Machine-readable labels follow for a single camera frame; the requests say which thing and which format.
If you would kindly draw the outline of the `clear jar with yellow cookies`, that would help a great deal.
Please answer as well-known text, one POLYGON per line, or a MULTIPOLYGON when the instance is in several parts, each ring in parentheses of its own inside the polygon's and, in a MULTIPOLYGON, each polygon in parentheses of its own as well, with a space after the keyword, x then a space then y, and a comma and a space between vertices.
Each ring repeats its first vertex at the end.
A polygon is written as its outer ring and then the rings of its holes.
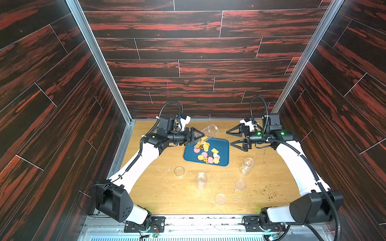
POLYGON ((205 133, 205 136, 208 137, 208 139, 206 141, 208 141, 211 138, 213 138, 219 132, 218 127, 216 125, 214 125, 214 124, 209 124, 207 127, 203 128, 200 131, 205 133))

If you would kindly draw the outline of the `clear jar with pink cookie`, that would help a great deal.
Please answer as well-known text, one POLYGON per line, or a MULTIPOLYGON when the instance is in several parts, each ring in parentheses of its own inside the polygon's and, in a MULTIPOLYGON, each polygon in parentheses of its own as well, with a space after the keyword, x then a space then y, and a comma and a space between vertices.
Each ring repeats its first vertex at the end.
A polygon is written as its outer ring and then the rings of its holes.
POLYGON ((243 160, 239 171, 242 175, 249 175, 254 168, 254 165, 255 161, 252 158, 246 158, 243 160))

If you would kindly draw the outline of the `clear jar with mixed cookies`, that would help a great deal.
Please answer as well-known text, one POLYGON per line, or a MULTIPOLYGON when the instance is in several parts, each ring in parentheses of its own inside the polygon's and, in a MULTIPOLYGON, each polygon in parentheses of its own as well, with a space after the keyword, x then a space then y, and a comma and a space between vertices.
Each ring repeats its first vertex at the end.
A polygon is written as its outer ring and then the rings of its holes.
POLYGON ((208 181, 208 178, 207 178, 207 175, 205 174, 205 172, 199 172, 197 175, 196 175, 196 188, 197 190, 204 190, 207 186, 207 181, 208 181))

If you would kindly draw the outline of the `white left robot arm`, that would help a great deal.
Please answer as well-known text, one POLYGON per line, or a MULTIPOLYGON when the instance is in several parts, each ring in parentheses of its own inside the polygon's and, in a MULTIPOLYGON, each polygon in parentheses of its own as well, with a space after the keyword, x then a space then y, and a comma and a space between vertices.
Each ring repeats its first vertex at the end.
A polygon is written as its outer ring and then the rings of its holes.
POLYGON ((148 229, 151 212, 135 205, 130 197, 135 183, 170 144, 190 144, 204 136, 195 128, 185 128, 183 131, 158 129, 143 136, 137 155, 109 179, 97 183, 95 208, 119 223, 132 222, 142 229, 148 229))

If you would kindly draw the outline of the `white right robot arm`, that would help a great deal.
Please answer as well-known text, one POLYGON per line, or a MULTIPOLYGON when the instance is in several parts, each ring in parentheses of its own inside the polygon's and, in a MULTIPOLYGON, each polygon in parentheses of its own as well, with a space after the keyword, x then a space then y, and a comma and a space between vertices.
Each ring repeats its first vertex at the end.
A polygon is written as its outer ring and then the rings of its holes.
POLYGON ((254 145, 271 147, 283 158, 299 189, 300 198, 286 206, 263 208, 259 215, 261 227, 276 224, 310 225, 335 221, 340 225, 339 208, 343 194, 333 191, 305 156, 298 138, 281 126, 259 127, 242 122, 227 130, 228 135, 240 137, 231 146, 247 152, 254 145))

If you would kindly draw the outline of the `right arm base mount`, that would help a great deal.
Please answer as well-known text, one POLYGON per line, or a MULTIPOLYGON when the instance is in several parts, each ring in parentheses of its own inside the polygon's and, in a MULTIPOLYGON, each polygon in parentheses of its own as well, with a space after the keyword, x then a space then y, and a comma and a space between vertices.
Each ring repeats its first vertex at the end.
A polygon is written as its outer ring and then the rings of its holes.
POLYGON ((267 213, 267 208, 262 208, 258 216, 247 215, 242 218, 241 224, 247 232, 265 232, 265 241, 281 241, 289 232, 290 225, 272 222, 267 213))

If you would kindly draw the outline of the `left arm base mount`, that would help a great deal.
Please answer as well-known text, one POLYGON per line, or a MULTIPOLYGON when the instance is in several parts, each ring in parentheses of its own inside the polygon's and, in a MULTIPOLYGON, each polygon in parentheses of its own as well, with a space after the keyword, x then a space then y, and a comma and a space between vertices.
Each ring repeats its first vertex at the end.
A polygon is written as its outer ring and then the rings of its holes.
POLYGON ((124 233, 138 234, 140 240, 146 238, 157 238, 160 233, 164 232, 166 217, 153 216, 151 212, 147 212, 147 216, 142 224, 125 221, 124 233))

